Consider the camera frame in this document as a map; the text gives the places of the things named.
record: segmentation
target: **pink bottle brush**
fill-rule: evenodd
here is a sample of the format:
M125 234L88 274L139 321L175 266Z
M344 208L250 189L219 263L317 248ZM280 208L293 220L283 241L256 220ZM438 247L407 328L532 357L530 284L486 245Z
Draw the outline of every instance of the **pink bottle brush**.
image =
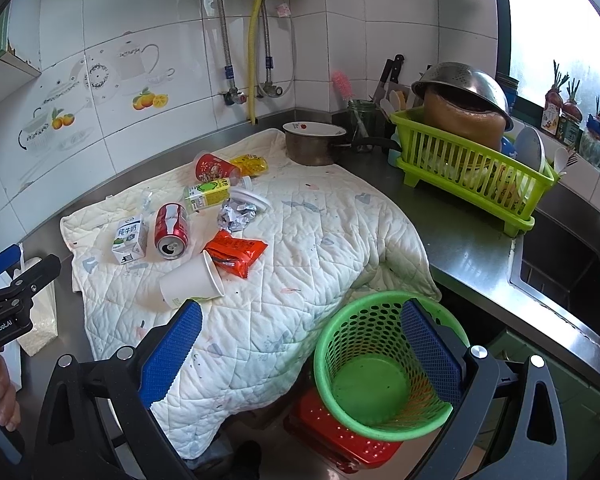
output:
M340 70L334 70L331 73L331 81L345 102L350 103L353 101L355 94L353 93L351 81L349 81L349 78L344 72L341 72ZM368 137L369 134L366 131L365 123L362 122L358 110L356 110L355 106L352 106L352 110L356 116L356 121L358 122L358 131L360 132L360 136Z

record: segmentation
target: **cabinet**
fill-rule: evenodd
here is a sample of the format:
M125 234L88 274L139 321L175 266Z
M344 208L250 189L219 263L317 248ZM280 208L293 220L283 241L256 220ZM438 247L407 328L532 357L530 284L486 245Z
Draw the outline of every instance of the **cabinet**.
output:
M576 480L600 452L600 393L545 352L508 330L488 345L492 355L510 361L524 362L529 356L542 356L551 370L560 402L562 422L567 440L569 479ZM486 449L502 412L504 401L495 399L480 429L476 446Z
M40 0L11 0L0 15L0 101L40 75Z

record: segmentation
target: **kitchen sink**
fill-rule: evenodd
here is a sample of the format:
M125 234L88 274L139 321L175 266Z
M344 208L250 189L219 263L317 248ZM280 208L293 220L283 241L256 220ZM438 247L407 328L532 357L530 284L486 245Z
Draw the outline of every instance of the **kitchen sink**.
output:
M516 239L511 283L600 345L600 255L541 212L534 218Z

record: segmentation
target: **human hand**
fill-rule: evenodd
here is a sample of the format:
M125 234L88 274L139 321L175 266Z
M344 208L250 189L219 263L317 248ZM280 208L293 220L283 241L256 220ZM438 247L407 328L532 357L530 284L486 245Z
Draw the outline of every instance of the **human hand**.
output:
M16 388L11 384L7 364L0 355L0 426L15 431L20 425L20 405L16 400Z

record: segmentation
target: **red soda can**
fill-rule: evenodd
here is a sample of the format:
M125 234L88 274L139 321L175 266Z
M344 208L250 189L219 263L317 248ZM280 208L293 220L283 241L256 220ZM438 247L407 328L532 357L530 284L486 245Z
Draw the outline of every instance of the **red soda can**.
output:
M189 245L187 211L176 203L165 204L155 218L155 248L163 258L175 260Z

